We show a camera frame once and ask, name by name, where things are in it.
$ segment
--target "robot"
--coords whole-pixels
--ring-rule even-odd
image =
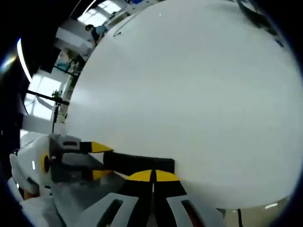
[[[28,139],[9,158],[22,189],[51,189],[67,227],[145,227],[151,215],[159,227],[225,226],[218,210],[186,193],[173,159],[119,154],[54,133]]]

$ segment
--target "yellow part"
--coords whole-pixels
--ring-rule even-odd
[[[91,152],[92,153],[101,153],[105,151],[112,151],[112,148],[109,148],[108,146],[105,146],[103,144],[92,142],[91,143]]]
[[[144,170],[130,175],[127,179],[130,181],[145,181],[149,182],[151,178],[152,170]]]
[[[111,172],[111,170],[93,170],[93,180],[97,180]]]
[[[162,170],[156,170],[157,175],[157,182],[164,182],[164,181],[178,181],[179,179],[176,177],[176,175],[165,172]]]
[[[47,171],[46,171],[46,169],[45,169],[45,166],[44,166],[44,159],[45,159],[45,157],[47,157],[47,154],[43,154],[43,155],[41,156],[41,168],[42,168],[42,172],[43,172],[44,174],[47,173]]]

